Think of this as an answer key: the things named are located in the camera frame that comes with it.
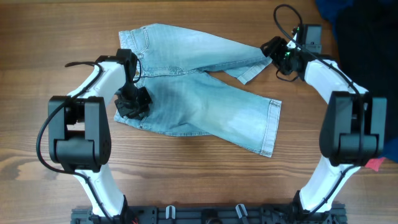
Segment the light blue denim shorts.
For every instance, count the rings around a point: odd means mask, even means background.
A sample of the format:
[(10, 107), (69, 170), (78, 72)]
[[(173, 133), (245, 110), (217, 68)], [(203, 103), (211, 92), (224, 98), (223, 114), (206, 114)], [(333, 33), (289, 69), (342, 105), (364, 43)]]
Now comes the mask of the light blue denim shorts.
[(247, 84), (271, 63), (259, 48), (166, 24), (121, 31), (119, 40), (138, 56), (137, 86), (152, 102), (138, 118), (116, 114), (115, 121), (168, 136), (214, 135), (272, 155), (282, 103), (212, 76), (225, 72)]

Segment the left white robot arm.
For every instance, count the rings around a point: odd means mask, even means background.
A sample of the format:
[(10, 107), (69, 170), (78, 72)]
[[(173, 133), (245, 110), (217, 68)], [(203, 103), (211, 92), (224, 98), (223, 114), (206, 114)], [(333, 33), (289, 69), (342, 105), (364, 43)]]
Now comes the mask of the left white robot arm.
[(125, 195), (118, 189), (108, 161), (111, 134), (106, 106), (114, 103), (123, 118), (138, 119), (152, 100), (146, 88), (137, 88), (141, 63), (129, 49), (101, 55), (92, 74), (66, 96), (53, 96), (42, 128), (49, 131), (49, 155), (60, 173), (74, 176), (85, 190), (92, 208), (86, 222), (137, 223)]

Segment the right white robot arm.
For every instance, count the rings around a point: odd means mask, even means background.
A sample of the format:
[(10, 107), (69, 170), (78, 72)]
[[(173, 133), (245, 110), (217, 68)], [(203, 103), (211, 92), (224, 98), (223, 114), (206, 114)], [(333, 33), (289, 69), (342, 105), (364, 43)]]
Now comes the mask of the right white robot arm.
[(295, 198), (302, 219), (330, 211), (346, 181), (381, 154), (387, 109), (385, 98), (355, 84), (317, 45), (307, 44), (308, 37), (319, 39), (320, 26), (300, 25), (292, 37), (275, 36), (261, 46), (278, 72), (297, 72), (328, 105), (319, 137), (320, 162)]

